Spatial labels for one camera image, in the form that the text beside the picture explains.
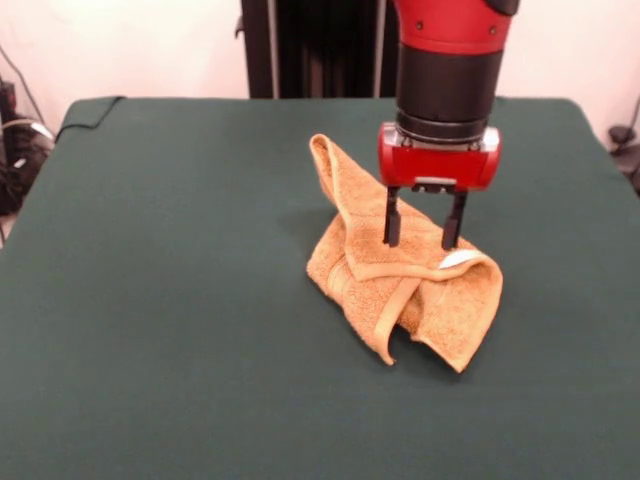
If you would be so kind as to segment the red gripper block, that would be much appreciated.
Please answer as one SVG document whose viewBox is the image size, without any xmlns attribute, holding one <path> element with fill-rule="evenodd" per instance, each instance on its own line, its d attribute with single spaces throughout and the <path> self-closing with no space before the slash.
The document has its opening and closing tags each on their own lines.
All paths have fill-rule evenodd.
<svg viewBox="0 0 640 480">
<path fill-rule="evenodd" d="M 383 243 L 397 247 L 401 216 L 398 211 L 400 188 L 438 187 L 459 192 L 443 226 L 441 247 L 458 247 L 468 194 L 486 189 L 492 182 L 501 156 L 501 135 L 488 127 L 478 141 L 463 144 L 434 144 L 403 135 L 393 122 L 381 125 L 378 159 L 381 182 L 388 186 Z"/>
</svg>

